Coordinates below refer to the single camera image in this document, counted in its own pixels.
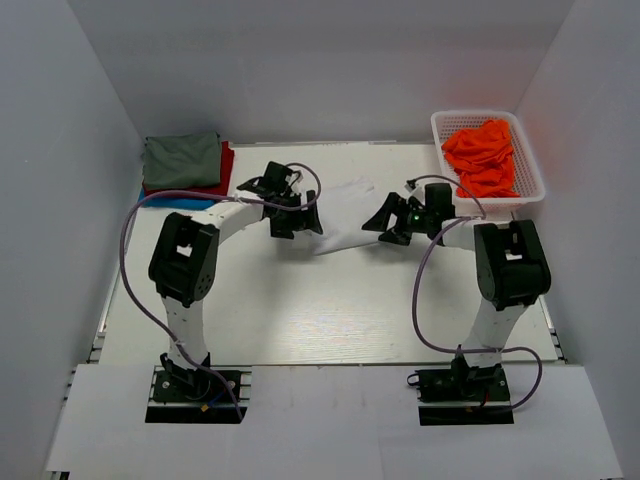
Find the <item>white t-shirt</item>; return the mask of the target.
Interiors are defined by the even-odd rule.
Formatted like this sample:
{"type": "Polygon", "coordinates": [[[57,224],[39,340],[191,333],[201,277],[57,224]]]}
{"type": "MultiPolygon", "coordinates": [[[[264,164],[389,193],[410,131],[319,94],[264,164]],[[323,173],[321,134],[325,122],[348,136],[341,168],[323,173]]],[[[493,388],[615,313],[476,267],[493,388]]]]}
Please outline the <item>white t-shirt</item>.
{"type": "Polygon", "coordinates": [[[362,225],[382,206],[374,183],[361,177],[322,191],[317,202],[322,234],[306,233],[302,252],[314,256],[369,246],[378,233],[365,231],[362,225]]]}

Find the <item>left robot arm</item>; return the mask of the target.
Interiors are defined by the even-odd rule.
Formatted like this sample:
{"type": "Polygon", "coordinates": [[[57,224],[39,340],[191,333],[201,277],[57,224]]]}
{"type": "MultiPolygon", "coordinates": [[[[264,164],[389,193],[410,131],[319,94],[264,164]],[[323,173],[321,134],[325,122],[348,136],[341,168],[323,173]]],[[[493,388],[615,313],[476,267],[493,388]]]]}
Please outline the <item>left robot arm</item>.
{"type": "Polygon", "coordinates": [[[203,301],[214,283],[220,245],[264,219],[273,238],[292,240],[296,232],[323,232],[318,193],[300,190],[295,176],[287,169],[282,176],[265,174],[244,182],[236,190],[238,200],[216,204],[208,224],[178,213],[164,221],[149,278],[173,334],[161,364],[177,378],[177,387],[188,398],[202,398],[211,387],[211,374],[204,369],[211,360],[204,340],[203,301]]]}

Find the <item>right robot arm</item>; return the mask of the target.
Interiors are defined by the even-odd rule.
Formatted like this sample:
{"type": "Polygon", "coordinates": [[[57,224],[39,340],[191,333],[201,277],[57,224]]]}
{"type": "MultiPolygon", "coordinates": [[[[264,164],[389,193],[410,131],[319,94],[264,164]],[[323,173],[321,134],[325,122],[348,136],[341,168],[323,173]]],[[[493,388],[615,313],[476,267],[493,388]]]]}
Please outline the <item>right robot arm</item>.
{"type": "Polygon", "coordinates": [[[377,232],[381,242],[399,246],[409,245],[415,234],[429,238],[412,290],[414,330],[428,348],[454,356],[453,390],[466,399],[477,397],[501,367],[502,354],[516,350],[506,347],[514,326],[551,286],[550,269],[534,223],[494,223],[485,214],[480,218],[459,216],[451,185],[441,182],[427,184],[423,200],[389,193],[362,229],[377,232]],[[469,251],[475,258],[481,302],[466,340],[456,348],[429,341],[418,324],[421,278],[437,247],[469,251]]]}

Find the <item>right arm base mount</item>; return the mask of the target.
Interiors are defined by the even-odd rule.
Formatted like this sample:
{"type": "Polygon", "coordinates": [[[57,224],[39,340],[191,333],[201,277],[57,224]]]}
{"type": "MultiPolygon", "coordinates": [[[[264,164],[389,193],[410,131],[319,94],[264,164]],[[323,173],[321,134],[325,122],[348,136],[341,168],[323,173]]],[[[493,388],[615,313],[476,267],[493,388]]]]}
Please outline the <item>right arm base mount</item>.
{"type": "Polygon", "coordinates": [[[418,394],[422,426],[510,425],[511,396],[501,364],[471,367],[457,355],[446,368],[417,370],[407,385],[418,394]]]}

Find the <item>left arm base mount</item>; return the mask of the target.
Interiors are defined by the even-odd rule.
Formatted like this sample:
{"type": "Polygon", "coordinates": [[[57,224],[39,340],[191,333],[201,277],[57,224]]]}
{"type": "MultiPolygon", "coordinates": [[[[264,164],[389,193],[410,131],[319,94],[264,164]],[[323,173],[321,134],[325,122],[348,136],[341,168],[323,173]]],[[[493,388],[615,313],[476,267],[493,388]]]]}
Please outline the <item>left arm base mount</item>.
{"type": "Polygon", "coordinates": [[[147,424],[233,425],[247,413],[252,373],[223,368],[215,375],[174,365],[166,353],[154,368],[147,424]]]}

